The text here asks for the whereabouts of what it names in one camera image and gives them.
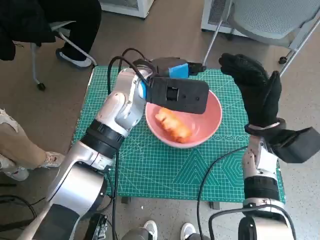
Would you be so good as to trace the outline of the black left robot hand blue tape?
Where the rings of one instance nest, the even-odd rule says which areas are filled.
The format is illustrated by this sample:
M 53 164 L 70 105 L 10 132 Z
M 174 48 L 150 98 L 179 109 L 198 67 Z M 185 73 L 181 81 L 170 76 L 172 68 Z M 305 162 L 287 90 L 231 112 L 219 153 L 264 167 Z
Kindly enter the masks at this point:
M 160 76 L 169 78 L 186 79 L 207 69 L 202 63 L 189 62 L 179 57 L 160 57 L 151 60 L 151 63 Z

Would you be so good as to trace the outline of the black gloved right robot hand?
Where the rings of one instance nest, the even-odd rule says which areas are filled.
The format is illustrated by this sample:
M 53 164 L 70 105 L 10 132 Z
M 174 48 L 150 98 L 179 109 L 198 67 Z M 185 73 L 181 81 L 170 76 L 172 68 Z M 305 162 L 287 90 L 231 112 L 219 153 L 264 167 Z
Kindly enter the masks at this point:
M 282 91 L 280 73 L 268 75 L 260 62 L 243 54 L 223 53 L 218 62 L 221 72 L 238 86 L 249 124 L 265 128 L 277 122 Z

